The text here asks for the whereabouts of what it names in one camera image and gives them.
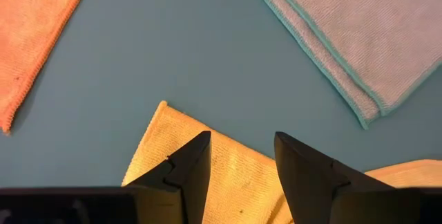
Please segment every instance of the blue surface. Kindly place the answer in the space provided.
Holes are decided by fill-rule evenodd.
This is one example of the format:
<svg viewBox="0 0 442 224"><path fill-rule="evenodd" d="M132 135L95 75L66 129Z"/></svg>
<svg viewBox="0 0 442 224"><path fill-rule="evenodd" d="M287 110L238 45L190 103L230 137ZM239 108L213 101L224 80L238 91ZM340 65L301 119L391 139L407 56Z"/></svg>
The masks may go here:
<svg viewBox="0 0 442 224"><path fill-rule="evenodd" d="M160 100L268 156L279 130L359 170L442 158L441 84L364 131L263 0L82 0L0 136L0 187L119 185Z"/></svg>

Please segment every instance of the microfiber cloth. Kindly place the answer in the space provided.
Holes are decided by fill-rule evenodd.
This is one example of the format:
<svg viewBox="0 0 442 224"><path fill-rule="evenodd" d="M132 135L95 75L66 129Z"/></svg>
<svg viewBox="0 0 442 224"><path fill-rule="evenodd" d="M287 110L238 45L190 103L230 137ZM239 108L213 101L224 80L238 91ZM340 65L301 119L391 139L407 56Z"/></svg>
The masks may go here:
<svg viewBox="0 0 442 224"><path fill-rule="evenodd" d="M0 127L15 111L43 66L79 0L0 0Z"/></svg>
<svg viewBox="0 0 442 224"><path fill-rule="evenodd" d="M362 126L442 63L439 0L265 0Z"/></svg>
<svg viewBox="0 0 442 224"><path fill-rule="evenodd" d="M161 102L123 185L145 174L201 131L212 132L211 179L203 223L293 223L275 161ZM442 185L442 162L418 160L370 171L392 186Z"/></svg>

